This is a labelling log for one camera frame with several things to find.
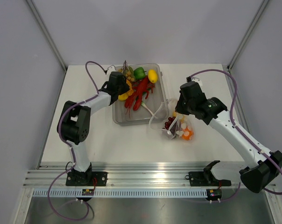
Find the yellow banana bunch toy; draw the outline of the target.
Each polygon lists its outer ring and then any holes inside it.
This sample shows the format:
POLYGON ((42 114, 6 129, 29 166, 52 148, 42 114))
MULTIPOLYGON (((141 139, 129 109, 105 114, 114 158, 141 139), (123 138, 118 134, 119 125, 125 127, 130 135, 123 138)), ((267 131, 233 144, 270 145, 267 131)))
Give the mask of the yellow banana bunch toy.
POLYGON ((134 90, 132 88, 132 84, 128 79, 126 80, 126 84, 129 86, 129 91, 127 92, 127 95, 131 96, 134 93, 134 90))

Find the clear dotted zip top bag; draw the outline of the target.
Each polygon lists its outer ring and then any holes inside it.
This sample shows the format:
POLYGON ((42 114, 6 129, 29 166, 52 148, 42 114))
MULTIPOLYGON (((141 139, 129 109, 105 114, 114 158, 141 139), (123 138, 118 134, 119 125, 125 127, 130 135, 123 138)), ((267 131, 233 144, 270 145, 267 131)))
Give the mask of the clear dotted zip top bag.
POLYGON ((175 98, 161 102, 149 120, 149 128, 168 140, 191 141, 194 138, 194 129, 186 115, 176 112, 177 103, 178 100, 175 98))

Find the dark red grape bunch toy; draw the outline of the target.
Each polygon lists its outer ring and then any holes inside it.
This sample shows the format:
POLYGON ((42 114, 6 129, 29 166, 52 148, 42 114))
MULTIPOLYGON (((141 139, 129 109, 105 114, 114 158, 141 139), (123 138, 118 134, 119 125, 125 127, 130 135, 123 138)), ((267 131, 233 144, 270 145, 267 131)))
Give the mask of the dark red grape bunch toy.
POLYGON ((178 117, 168 117, 162 128, 162 135, 168 139, 178 139, 180 137, 180 120, 178 117))

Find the orange fruit toy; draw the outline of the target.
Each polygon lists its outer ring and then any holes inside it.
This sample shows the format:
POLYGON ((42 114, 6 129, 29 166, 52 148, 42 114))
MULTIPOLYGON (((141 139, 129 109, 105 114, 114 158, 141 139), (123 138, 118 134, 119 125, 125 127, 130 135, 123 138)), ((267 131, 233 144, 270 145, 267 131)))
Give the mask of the orange fruit toy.
POLYGON ((194 136, 194 132, 188 128, 183 130, 183 134, 181 136, 182 139, 184 140, 191 140, 194 136))

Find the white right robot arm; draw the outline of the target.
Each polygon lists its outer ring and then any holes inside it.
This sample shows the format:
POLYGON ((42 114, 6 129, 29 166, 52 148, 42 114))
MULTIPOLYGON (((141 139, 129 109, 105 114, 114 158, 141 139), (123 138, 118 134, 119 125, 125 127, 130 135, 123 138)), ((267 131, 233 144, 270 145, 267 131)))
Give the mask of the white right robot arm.
POLYGON ((243 158, 240 167, 213 161, 204 168, 204 181, 214 185, 229 180, 243 183, 250 191, 259 193, 281 172, 282 153, 272 152, 260 144, 239 123, 230 117, 230 111, 216 97, 207 99, 197 82, 180 86, 176 112, 194 115, 221 134, 243 158))

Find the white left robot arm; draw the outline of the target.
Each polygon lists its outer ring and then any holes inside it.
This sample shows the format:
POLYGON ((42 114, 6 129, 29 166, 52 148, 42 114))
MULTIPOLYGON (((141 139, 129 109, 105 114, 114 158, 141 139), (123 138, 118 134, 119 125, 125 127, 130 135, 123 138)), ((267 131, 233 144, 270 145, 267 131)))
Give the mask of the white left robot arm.
POLYGON ((92 163, 84 141, 90 130, 90 118, 97 111, 112 105, 118 96, 129 91, 126 78, 118 71, 112 71, 99 92, 80 103, 67 101, 57 125, 60 139, 70 147, 73 165, 67 171, 66 186, 95 186, 105 172, 92 173, 92 163))

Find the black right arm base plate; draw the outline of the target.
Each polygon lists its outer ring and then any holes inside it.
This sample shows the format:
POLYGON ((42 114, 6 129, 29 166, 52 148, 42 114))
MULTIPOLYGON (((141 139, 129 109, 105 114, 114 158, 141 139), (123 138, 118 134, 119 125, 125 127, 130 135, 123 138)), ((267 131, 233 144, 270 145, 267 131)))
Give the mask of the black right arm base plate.
POLYGON ((190 171, 185 179, 189 180, 191 187, 228 187, 232 183, 230 180, 218 180, 212 174, 212 168, 220 161, 216 160, 209 163, 200 171, 190 171))

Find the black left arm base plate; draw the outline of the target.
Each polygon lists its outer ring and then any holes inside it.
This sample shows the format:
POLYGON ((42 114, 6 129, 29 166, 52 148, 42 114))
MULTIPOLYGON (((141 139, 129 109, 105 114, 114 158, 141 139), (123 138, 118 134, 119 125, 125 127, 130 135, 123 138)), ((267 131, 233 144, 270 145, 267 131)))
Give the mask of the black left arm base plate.
POLYGON ((71 187, 104 187, 107 183, 107 174, 107 172, 77 172, 73 170, 67 174, 65 185, 71 187))

